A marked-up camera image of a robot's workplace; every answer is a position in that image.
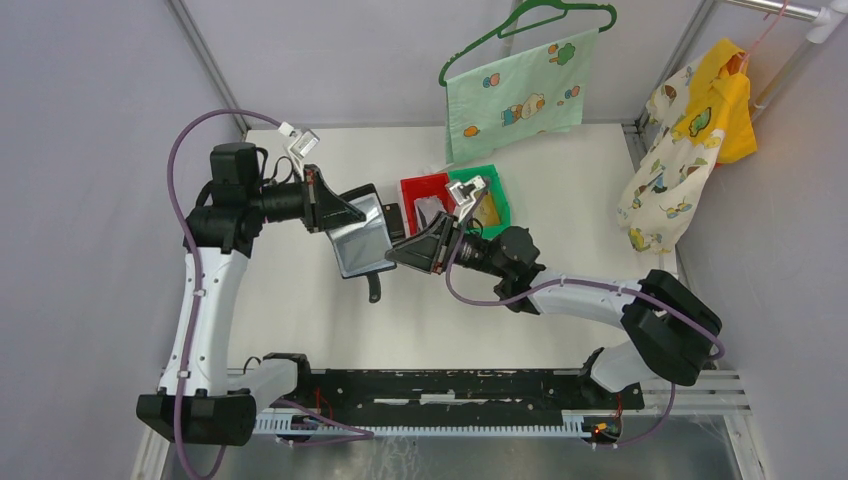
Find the green hanger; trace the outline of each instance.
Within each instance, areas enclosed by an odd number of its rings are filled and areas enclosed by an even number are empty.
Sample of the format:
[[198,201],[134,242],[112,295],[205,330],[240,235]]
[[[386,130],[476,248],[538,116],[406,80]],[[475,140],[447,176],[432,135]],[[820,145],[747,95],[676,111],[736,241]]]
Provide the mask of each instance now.
[[[549,18],[547,20],[542,20],[541,22],[536,22],[532,25],[527,25],[526,27],[521,27],[521,28],[515,29],[511,32],[504,33],[504,30],[506,28],[508,28],[510,25],[512,25],[513,23],[518,21],[518,17],[523,15],[528,10],[532,10],[536,7],[541,7],[541,6],[553,7],[553,8],[556,8],[557,10],[562,10],[562,15],[558,15],[556,17],[552,17],[552,18]],[[465,50],[463,50],[463,51],[457,53],[456,55],[452,56],[451,59],[448,60],[448,63],[446,63],[445,66],[442,67],[441,73],[439,73],[439,85],[441,85],[443,87],[446,87],[448,85],[445,82],[445,74],[448,72],[448,68],[450,68],[450,66],[451,66],[451,64],[453,64],[453,62],[455,62],[457,59],[459,59],[459,57],[465,55],[466,53],[470,52],[471,50],[474,50],[475,48],[480,46],[486,40],[492,38],[495,35],[497,35],[498,38],[506,38],[506,37],[509,37],[511,35],[515,35],[516,33],[520,33],[520,32],[523,32],[525,30],[530,30],[531,28],[536,28],[538,26],[544,25],[546,23],[551,23],[551,22],[555,22],[557,20],[561,20],[561,19],[565,18],[566,15],[568,15],[568,12],[570,10],[606,10],[610,14],[610,23],[608,23],[606,26],[601,27],[598,30],[599,32],[605,32],[605,31],[609,30],[610,28],[612,28],[612,26],[615,25],[615,20],[618,18],[618,14],[615,11],[615,7],[613,7],[612,5],[598,5],[598,4],[595,4],[595,3],[565,3],[562,0],[526,0],[521,5],[519,5],[518,8],[516,8],[515,11],[512,12],[512,15],[510,15],[509,18],[507,18],[506,21],[504,23],[502,23],[499,27],[497,27],[494,30],[492,30],[491,32],[483,35],[482,37],[480,37],[479,40],[472,43],[471,45],[465,47]]]

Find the metal floor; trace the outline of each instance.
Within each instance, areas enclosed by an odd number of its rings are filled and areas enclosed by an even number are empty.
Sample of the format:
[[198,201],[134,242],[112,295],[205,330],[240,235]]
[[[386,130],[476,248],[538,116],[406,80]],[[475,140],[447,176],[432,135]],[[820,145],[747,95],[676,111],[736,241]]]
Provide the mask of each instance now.
[[[624,437],[638,435],[653,417],[625,418]],[[218,447],[189,445],[200,472]],[[179,462],[166,470],[188,478]],[[544,438],[393,437],[293,450],[271,437],[229,448],[219,479],[741,479],[721,417],[674,418],[646,442],[593,452],[580,440]]]

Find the white tabletop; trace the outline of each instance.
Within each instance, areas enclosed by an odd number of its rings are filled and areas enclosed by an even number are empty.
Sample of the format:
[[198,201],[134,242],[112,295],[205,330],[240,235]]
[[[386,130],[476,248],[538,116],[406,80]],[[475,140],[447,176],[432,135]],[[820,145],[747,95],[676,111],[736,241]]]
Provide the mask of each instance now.
[[[444,128],[317,130],[308,163],[333,191],[374,183],[384,203],[398,182],[444,163]],[[246,140],[282,154],[276,131]],[[561,272],[641,278],[656,256],[634,252],[615,222],[615,206],[634,174],[620,125],[580,125],[537,135],[472,164],[494,164],[512,224],[530,228],[539,262]],[[666,268],[673,255],[666,256]],[[399,266],[380,274],[383,297],[368,303],[364,278],[342,280],[329,240],[301,222],[266,225],[236,301],[228,365],[251,355],[305,353],[313,368],[569,368],[626,335],[568,316],[512,313],[455,300],[444,276]],[[466,297],[496,299],[495,277],[463,269],[454,284]]]

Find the green towel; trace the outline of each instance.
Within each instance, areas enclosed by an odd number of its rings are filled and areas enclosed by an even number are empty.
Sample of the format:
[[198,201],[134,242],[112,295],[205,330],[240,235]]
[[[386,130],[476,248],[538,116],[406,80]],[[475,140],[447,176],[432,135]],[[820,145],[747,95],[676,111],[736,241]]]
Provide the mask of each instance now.
[[447,163],[580,124],[597,38],[590,30],[448,80]]

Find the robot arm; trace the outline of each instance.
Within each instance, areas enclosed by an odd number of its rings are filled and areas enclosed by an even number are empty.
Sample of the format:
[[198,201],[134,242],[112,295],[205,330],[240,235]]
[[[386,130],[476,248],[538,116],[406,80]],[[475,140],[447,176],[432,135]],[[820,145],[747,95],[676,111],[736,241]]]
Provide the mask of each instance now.
[[721,321],[706,305],[660,270],[652,270],[642,280],[624,281],[548,270],[536,263],[540,252],[528,229],[509,227],[491,240],[464,233],[460,222],[473,211],[474,193],[483,188],[481,178],[449,184],[448,191],[457,204],[455,215],[441,213],[422,232],[396,244],[386,257],[422,272],[441,274],[451,252],[456,251],[456,265],[501,279],[494,288],[501,302],[463,299],[467,303],[503,304],[514,312],[534,315],[567,314],[624,329],[630,341],[596,350],[587,360],[581,373],[585,394],[604,396],[656,377],[684,386],[695,383],[709,360],[712,343],[657,304],[672,307],[718,335]]
[[[300,365],[291,355],[269,354],[249,374],[237,379],[227,377],[227,345],[236,295],[251,257],[253,240],[263,225],[299,219],[309,232],[317,233],[366,220],[362,211],[327,187],[317,166],[302,163],[317,137],[298,132],[284,139],[293,157],[297,175],[294,182],[274,184],[262,179],[257,154],[267,157],[267,152],[253,144],[218,145],[210,155],[212,181],[204,189],[212,203],[204,205],[201,198],[186,218],[205,272],[203,289],[196,290],[194,258],[189,253],[185,257],[185,291],[171,356],[157,393],[140,395],[136,405],[139,419],[172,441],[180,378],[185,379],[182,411],[187,443],[244,445],[253,431],[257,409],[267,407],[296,387]],[[202,301],[188,367],[180,370],[195,295],[201,296]]]

